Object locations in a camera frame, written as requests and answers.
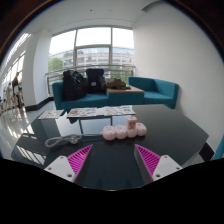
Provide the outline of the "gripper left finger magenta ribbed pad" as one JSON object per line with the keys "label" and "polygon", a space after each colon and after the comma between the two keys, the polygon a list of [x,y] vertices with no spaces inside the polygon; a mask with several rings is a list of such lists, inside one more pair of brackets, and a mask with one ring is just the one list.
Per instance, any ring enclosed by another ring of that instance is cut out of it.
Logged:
{"label": "gripper left finger magenta ribbed pad", "polygon": [[85,164],[91,148],[92,145],[88,145],[68,157],[60,155],[45,168],[45,171],[74,183]]}

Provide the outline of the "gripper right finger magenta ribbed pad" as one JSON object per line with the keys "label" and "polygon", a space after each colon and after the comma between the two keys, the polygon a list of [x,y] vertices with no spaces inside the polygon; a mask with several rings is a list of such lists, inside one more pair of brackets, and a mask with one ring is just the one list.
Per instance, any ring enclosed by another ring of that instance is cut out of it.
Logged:
{"label": "gripper right finger magenta ribbed pad", "polygon": [[182,169],[168,155],[159,156],[138,144],[135,145],[134,156],[144,182],[154,182]]}

